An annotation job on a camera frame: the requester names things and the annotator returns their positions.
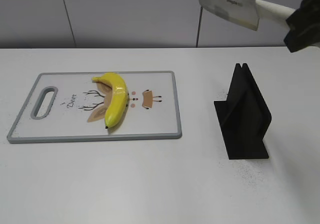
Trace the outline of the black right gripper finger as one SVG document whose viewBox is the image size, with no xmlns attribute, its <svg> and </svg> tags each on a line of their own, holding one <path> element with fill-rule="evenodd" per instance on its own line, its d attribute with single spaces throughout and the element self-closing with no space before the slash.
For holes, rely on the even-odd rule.
<svg viewBox="0 0 320 224">
<path fill-rule="evenodd" d="M 291 31 L 302 31 L 320 24 L 320 0 L 302 0 L 287 19 Z"/>
</svg>

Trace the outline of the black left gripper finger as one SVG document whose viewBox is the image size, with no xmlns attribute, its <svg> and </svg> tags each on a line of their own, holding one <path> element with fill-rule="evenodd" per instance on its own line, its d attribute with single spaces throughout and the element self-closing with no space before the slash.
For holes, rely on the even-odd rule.
<svg viewBox="0 0 320 224">
<path fill-rule="evenodd" d="M 291 53 L 307 47 L 320 47 L 320 23 L 300 26 L 291 23 L 283 41 Z"/>
</svg>

